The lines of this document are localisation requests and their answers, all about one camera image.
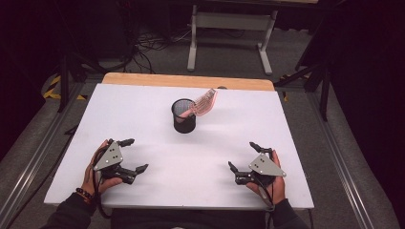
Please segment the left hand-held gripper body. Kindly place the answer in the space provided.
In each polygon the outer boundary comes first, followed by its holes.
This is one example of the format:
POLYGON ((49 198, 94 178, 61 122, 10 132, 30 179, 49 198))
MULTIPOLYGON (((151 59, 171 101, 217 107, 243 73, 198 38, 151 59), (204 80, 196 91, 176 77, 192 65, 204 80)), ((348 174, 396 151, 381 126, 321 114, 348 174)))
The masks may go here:
POLYGON ((100 174, 103 179, 119 177, 126 184, 132 184, 136 177, 136 172, 120 166, 123 161, 121 148, 117 144, 118 140, 109 139, 105 147, 95 158, 94 170, 100 174))

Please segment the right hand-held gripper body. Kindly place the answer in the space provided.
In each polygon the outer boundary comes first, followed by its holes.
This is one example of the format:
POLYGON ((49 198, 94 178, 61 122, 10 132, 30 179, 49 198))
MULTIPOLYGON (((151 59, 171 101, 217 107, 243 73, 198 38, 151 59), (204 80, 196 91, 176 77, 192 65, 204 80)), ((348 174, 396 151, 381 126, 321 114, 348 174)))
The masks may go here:
POLYGON ((265 154, 258 155, 249 165, 250 172, 240 172, 234 168, 235 182, 245 185, 249 182, 262 185, 265 188, 272 184, 277 177, 286 177, 287 174, 276 165, 272 157, 265 154))

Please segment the black mesh pen holder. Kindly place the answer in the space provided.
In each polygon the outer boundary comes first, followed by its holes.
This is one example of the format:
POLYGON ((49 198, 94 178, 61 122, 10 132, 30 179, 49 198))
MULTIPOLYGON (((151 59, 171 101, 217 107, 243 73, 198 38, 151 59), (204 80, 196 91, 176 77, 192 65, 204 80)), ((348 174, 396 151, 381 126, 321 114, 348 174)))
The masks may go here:
POLYGON ((196 116, 189 111, 192 103, 191 99, 181 98, 171 106, 174 128, 178 133, 189 134, 196 127, 196 116))

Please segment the person's right hand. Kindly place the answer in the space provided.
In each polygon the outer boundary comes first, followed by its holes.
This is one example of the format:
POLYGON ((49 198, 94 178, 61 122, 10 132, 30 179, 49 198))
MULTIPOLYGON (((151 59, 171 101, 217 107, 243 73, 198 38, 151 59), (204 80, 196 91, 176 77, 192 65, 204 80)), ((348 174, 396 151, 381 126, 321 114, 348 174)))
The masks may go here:
POLYGON ((256 193, 267 206, 274 206, 286 198, 285 181, 282 177, 275 178, 274 182, 266 188, 249 182, 246 187, 256 193))

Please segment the person's left hand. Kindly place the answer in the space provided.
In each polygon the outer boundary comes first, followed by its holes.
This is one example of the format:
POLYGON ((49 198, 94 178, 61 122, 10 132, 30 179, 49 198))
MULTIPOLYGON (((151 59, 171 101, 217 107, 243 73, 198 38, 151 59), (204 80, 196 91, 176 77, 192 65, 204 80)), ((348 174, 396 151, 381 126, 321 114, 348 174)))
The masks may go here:
POLYGON ((104 179, 99 185, 94 184, 94 170, 93 162, 95 156, 92 157, 91 162, 87 166, 84 172, 84 178, 82 185, 80 187, 81 195, 83 197, 94 196, 96 192, 103 194, 107 189, 117 186, 122 183, 122 179, 119 177, 113 177, 109 179, 104 179))

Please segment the yellow black hazard tape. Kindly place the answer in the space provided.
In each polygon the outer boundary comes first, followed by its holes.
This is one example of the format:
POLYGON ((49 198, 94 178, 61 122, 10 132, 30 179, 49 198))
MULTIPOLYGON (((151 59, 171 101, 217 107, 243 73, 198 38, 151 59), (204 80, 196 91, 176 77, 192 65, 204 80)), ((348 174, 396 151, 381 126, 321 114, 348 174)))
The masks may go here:
POLYGON ((60 99, 61 94, 55 92, 56 86, 61 82, 61 76, 56 75, 50 82, 48 88, 43 93, 44 98, 60 99))
MULTIPOLYGON (((284 75, 282 75, 282 76, 280 77, 280 81, 285 80, 285 79, 287 79, 288 77, 289 77, 288 74, 284 74, 284 75)), ((282 91, 282 95, 283 95, 284 101, 285 101, 285 102, 288 102, 288 95, 287 95, 287 92, 282 91)))

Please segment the person's dark clothed torso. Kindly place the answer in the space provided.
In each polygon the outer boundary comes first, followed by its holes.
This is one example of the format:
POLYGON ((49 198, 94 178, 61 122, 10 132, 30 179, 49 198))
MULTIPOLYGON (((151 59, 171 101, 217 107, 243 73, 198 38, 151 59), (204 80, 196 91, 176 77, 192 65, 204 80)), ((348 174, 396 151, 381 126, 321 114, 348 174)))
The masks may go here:
POLYGON ((267 229, 263 211, 114 209, 112 229, 267 229))

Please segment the black tripod stand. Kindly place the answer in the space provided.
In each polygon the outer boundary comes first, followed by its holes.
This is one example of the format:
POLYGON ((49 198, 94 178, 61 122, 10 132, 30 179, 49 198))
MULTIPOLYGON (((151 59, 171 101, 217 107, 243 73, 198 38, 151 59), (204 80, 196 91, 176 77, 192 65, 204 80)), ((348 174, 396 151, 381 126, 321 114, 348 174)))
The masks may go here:
POLYGON ((106 74, 108 71, 101 67, 94 61, 84 57, 77 52, 65 52, 60 58, 60 89, 61 98, 59 102, 58 111, 60 113, 68 106, 70 102, 70 87, 69 78, 72 77, 75 82, 83 83, 87 74, 85 73, 83 65, 89 66, 96 73, 106 74))
POLYGON ((324 121, 327 121, 327 106, 330 91, 330 74, 328 70, 329 62, 322 61, 317 64, 311 65, 298 71, 286 78, 280 79, 274 83, 275 88, 281 88, 287 84, 301 78, 305 75, 309 75, 306 83, 304 84, 304 90, 309 93, 314 93, 319 85, 322 85, 321 96, 319 102, 319 113, 324 121))

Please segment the aluminium floor rail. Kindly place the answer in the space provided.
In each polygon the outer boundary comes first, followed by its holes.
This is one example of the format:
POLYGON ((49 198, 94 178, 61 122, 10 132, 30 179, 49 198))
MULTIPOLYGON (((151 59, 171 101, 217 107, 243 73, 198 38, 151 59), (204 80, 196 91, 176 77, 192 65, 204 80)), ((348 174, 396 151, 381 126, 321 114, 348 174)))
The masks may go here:
POLYGON ((352 174, 350 173, 344 161, 344 158, 342 157, 341 151, 332 133, 330 125, 323 119, 323 116, 321 116, 320 110, 318 108, 319 101, 317 99, 317 96, 313 93, 309 93, 307 94, 307 98, 312 110, 314 111, 314 115, 318 120, 322 133, 326 138, 326 141, 328 142, 331 160, 334 164, 337 174, 339 175, 340 181, 360 228, 374 229, 370 215, 364 205, 363 199, 359 195, 358 188, 354 183, 354 180, 352 179, 352 174))
POLYGON ((56 133, 84 83, 75 83, 58 111, 59 100, 47 100, 0 162, 0 229, 7 229, 51 149, 56 133))

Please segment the white metal frame desk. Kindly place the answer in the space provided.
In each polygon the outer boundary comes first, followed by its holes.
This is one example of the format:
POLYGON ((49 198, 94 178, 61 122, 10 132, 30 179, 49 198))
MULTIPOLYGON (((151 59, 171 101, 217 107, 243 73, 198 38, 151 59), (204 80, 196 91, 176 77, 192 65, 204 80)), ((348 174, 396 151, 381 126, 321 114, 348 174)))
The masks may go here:
POLYGON ((197 4, 192 7, 191 14, 191 41, 189 46, 187 70, 193 72, 197 59, 197 30, 221 29, 262 31, 264 38, 256 47, 266 75, 272 75, 273 70, 267 55, 267 46, 274 30, 278 14, 286 10, 305 10, 315 7, 318 0, 270 0, 270 13, 268 14, 245 14, 230 12, 206 12, 200 11, 197 4))

